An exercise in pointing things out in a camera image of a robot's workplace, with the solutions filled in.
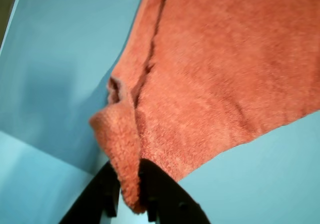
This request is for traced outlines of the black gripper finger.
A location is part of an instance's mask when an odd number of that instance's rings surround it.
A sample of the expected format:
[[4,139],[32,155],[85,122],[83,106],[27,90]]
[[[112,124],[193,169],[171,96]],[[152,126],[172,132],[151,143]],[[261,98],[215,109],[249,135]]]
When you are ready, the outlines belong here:
[[201,206],[158,165],[141,159],[138,174],[140,203],[146,208],[149,222],[210,223]]
[[117,216],[120,183],[108,161],[89,182],[60,223],[100,223],[102,214]]

